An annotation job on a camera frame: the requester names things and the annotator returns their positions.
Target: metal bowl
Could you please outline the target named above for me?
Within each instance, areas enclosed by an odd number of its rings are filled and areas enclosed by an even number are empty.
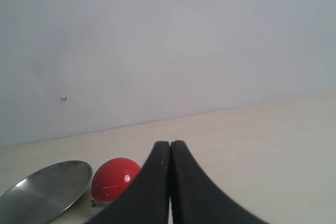
[[[65,161],[43,168],[0,198],[0,224],[45,224],[67,210],[85,192],[92,168]]]

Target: light wood surface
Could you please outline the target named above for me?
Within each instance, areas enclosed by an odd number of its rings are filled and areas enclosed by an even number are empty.
[[[155,141],[185,140],[212,180],[271,224],[336,223],[336,93],[0,149],[0,193],[36,170],[114,157],[143,164]],[[52,224],[83,223],[90,192]]]

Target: red sphere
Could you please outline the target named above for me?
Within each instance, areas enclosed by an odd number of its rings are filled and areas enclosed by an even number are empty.
[[[124,157],[107,161],[99,167],[92,179],[93,198],[98,201],[116,199],[134,180],[140,169],[140,165]]]

